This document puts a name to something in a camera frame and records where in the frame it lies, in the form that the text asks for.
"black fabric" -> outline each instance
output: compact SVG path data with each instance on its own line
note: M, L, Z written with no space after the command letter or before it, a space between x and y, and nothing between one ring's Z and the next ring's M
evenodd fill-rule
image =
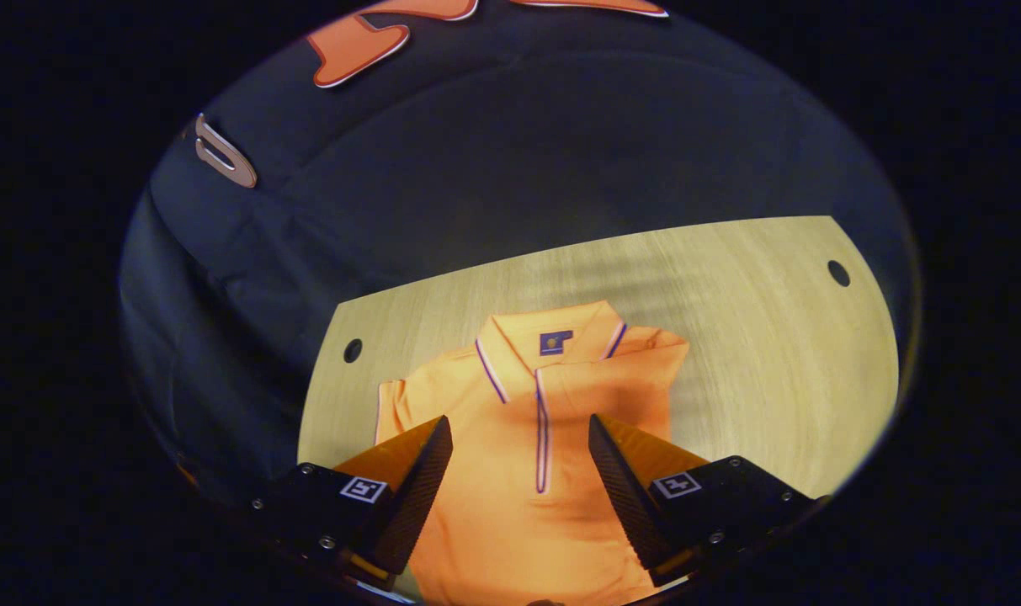
M460 22L369 20L407 24L409 43L318 89L299 40L203 108L255 189L199 161L189 125L133 219L120 276L133 381L213 498L294 463L337 303L515 254L830 214L907 353L914 255L897 197L832 114L748 51L681 16L508 2Z

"orange polo shirt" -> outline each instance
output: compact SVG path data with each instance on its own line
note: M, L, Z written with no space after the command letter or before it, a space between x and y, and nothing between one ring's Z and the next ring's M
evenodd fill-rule
M453 456L409 567L427 604L625 604L654 594L592 457L588 415L671 438L688 345L606 301L491 315L475 343L379 387L376 442L445 414Z

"polo shirt collar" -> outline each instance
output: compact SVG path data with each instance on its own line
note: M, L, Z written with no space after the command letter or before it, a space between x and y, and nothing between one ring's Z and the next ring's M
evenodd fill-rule
M502 403L536 392L534 369L522 360L506 335L514 326L541 323L574 330L574 339L568 342L556 364L598 362L611 357L626 333L626 322L606 301L527 314L488 315L475 345L484 372ZM539 346L539 335L536 338Z

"black background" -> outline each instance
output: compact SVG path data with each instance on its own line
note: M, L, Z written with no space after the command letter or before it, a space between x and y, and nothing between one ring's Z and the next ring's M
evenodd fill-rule
M0 14L0 603L336 603L233 537L160 455L123 383L114 306L137 192L180 127L356 5ZM805 533L702 602L1021 603L1021 4L668 8L867 142L927 272L923 364L889 440Z

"wooden surface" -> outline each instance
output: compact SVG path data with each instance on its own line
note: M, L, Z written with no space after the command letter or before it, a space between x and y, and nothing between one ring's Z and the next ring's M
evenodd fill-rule
M545 250L340 304L298 461L333 467L371 448L377 385L469 345L488 315L601 299L630 325L690 343L671 391L672 442L703 458L740 454L816 498L848 478L894 409L894 331L856 246L830 217L750 218ZM352 339L363 350L346 363ZM415 593L408 575L399 591Z

